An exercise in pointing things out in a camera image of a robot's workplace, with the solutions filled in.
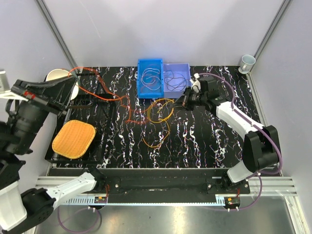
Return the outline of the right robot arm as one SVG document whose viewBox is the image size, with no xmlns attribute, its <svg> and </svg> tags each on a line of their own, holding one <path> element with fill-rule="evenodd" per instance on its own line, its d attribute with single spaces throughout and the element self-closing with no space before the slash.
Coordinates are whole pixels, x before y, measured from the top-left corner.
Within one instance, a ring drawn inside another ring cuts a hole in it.
<svg viewBox="0 0 312 234">
<path fill-rule="evenodd" d="M 243 139 L 242 160 L 229 168 L 221 178 L 221 187 L 226 193 L 233 193 L 246 179 L 261 173 L 273 175 L 267 168 L 278 165 L 276 173 L 282 169 L 282 154 L 278 132 L 272 125 L 263 124 L 248 117 L 239 110 L 235 98 L 228 99 L 220 95 L 217 80 L 224 78 L 211 73 L 196 73 L 173 107 L 179 110 L 193 111 L 197 106 L 205 107 L 215 117 L 226 122 Z"/>
</svg>

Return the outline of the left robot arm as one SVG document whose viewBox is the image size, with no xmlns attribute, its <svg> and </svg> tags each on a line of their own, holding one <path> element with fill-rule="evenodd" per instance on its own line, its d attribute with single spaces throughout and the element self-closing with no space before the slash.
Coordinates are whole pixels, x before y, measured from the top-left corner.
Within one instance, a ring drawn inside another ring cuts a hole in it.
<svg viewBox="0 0 312 234">
<path fill-rule="evenodd" d="M 105 190 L 105 176 L 88 169 L 80 176 L 50 188 L 36 188 L 35 177 L 21 157 L 50 114 L 66 114 L 77 82 L 73 75 L 43 82 L 17 80 L 12 86 L 0 77 L 0 97 L 6 100 L 7 120 L 0 123 L 0 231 L 22 234 L 45 221 L 53 211 L 82 193 Z"/>
</svg>

